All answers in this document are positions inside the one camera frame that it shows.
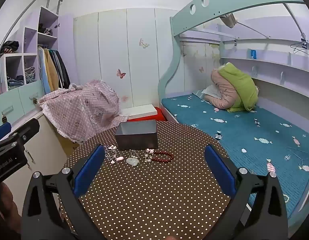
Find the person's left hand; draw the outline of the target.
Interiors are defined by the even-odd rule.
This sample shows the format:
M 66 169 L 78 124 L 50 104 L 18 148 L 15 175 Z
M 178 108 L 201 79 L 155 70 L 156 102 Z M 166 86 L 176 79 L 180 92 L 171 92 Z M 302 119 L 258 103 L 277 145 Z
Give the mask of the person's left hand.
M 11 230 L 20 233 L 22 219 L 13 194 L 5 183 L 0 184 L 0 215 Z

